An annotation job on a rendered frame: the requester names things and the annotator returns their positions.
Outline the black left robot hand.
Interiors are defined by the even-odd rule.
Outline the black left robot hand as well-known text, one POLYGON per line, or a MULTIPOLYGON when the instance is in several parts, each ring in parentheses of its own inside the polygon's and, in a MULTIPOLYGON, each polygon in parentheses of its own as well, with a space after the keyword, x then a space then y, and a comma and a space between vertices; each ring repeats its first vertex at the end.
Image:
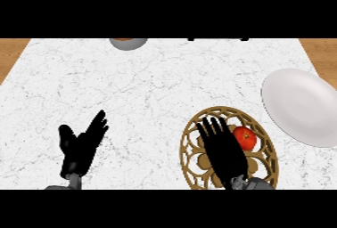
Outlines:
POLYGON ((98 111, 85 132, 79 135, 73 134, 67 125, 59 126, 59 147, 64 155, 60 169, 61 178, 67 179, 72 174, 78 176, 87 174, 107 128, 103 110, 98 111))

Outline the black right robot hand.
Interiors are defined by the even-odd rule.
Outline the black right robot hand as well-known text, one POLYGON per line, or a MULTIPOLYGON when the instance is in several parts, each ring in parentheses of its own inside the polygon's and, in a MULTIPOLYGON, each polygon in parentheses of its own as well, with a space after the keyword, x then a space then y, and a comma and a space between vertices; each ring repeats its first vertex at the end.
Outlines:
POLYGON ((196 127, 214 173, 223 188, 231 190, 231 179, 239 176, 246 178, 245 153, 223 118, 203 118, 196 127))

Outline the orange-red sweet potato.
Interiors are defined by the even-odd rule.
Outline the orange-red sweet potato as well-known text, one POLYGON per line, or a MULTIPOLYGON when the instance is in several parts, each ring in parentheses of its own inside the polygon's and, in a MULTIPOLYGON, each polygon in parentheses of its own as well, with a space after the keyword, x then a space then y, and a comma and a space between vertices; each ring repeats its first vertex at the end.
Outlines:
POLYGON ((242 150, 252 150, 257 144, 257 137, 254 132, 246 127, 237 126, 233 130, 233 135, 242 150))

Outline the round gold openwork placemat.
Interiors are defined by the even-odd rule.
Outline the round gold openwork placemat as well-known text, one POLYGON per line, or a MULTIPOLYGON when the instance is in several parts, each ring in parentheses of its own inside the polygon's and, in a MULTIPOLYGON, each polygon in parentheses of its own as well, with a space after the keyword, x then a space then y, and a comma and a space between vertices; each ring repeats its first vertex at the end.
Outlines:
POLYGON ((254 133, 257 142, 251 149, 245 151, 248 163, 246 177, 258 177, 271 187, 276 187, 279 168, 270 137, 255 119, 243 111, 217 106, 206 108, 193 116, 181 134, 178 157, 189 188, 206 190, 223 187, 211 168, 196 127, 196 123, 202 123, 202 119, 211 117, 224 119, 230 131, 243 126, 254 133))

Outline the white oval plate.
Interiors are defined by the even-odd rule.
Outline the white oval plate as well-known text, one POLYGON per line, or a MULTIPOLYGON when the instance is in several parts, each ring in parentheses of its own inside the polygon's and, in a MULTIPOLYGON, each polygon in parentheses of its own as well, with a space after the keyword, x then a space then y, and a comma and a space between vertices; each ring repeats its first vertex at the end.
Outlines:
POLYGON ((264 78, 260 96, 270 119, 301 143, 337 146, 337 90, 301 69, 277 69, 264 78))

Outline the grey bowl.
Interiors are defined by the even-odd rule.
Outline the grey bowl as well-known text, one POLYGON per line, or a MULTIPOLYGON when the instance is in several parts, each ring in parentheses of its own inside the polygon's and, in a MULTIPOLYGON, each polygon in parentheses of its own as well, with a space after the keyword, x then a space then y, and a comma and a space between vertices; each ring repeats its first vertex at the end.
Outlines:
POLYGON ((144 45, 146 41, 147 41, 146 38, 131 38, 125 40, 115 39, 115 38, 109 39, 112 46, 122 51, 131 51, 138 49, 144 45))

